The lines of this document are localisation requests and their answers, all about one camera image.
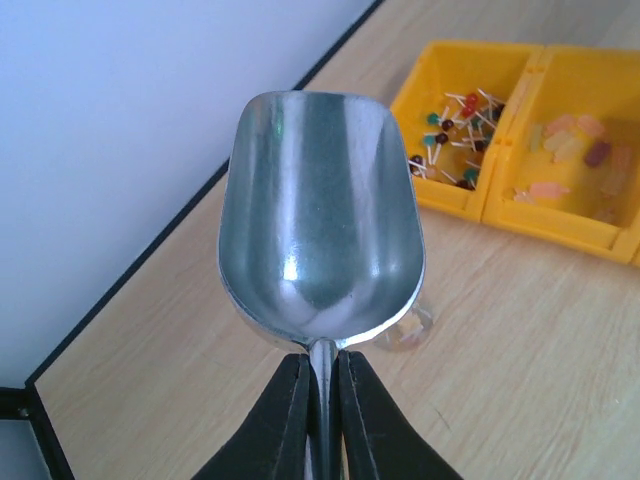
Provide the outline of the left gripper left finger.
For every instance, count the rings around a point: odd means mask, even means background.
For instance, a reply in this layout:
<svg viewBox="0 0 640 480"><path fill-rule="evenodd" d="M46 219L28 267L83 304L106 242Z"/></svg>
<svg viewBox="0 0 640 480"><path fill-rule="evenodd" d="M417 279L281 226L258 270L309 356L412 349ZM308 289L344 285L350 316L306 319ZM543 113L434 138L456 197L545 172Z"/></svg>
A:
<svg viewBox="0 0 640 480"><path fill-rule="evenodd" d="M194 477L302 479L309 389L309 357L285 356L241 426Z"/></svg>

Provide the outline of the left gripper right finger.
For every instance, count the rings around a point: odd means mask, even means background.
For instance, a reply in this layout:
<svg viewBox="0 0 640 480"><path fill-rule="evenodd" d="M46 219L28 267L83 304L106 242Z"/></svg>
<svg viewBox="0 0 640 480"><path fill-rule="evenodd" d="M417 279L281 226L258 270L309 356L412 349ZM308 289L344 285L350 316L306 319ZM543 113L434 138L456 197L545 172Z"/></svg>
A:
<svg viewBox="0 0 640 480"><path fill-rule="evenodd" d="M338 354L341 423L351 479L458 479L411 426L360 352Z"/></svg>

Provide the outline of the yellow star candy bin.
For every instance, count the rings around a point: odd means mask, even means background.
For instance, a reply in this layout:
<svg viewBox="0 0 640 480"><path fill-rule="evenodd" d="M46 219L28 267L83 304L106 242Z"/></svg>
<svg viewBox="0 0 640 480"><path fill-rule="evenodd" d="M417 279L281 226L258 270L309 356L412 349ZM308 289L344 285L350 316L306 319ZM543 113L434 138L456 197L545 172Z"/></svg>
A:
<svg viewBox="0 0 640 480"><path fill-rule="evenodd" d="M637 246L629 264L637 268L640 267L640 245Z"/></svg>

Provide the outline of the clear plastic cup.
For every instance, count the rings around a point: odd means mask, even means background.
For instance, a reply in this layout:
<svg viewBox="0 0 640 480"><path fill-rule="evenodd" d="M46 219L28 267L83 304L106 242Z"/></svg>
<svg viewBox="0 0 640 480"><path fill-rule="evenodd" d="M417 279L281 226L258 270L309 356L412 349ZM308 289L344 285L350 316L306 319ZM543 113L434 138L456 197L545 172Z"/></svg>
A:
<svg viewBox="0 0 640 480"><path fill-rule="evenodd" d="M419 298L397 323L376 337L374 345L390 352L415 349L426 340L433 325L429 304Z"/></svg>

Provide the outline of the yellow lollipop bin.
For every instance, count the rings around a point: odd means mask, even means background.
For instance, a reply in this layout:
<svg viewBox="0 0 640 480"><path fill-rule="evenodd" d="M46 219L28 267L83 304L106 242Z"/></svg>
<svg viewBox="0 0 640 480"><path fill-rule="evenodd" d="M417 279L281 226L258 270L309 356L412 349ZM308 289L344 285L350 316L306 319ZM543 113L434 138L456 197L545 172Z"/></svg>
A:
<svg viewBox="0 0 640 480"><path fill-rule="evenodd" d="M542 51L532 44L454 40L425 47L391 106L419 205L481 219Z"/></svg>

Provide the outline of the metal scoop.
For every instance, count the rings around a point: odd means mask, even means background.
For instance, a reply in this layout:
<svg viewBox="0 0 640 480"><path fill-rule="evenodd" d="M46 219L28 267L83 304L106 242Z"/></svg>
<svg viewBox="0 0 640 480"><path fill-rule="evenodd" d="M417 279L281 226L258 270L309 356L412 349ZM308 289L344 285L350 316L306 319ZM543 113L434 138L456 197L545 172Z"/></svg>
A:
<svg viewBox="0 0 640 480"><path fill-rule="evenodd" d="M425 247L398 124L355 94L276 91L244 108L229 159L218 267L237 309L311 367L311 475L342 475L338 352L397 323Z"/></svg>

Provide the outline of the yellow popsicle candy bin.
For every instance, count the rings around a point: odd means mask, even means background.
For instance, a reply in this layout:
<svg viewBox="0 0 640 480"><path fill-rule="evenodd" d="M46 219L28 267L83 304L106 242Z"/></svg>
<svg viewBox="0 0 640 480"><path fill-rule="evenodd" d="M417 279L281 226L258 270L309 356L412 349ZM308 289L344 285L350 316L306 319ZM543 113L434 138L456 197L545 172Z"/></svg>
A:
<svg viewBox="0 0 640 480"><path fill-rule="evenodd" d="M629 264L639 245L639 53L548 46L482 219Z"/></svg>

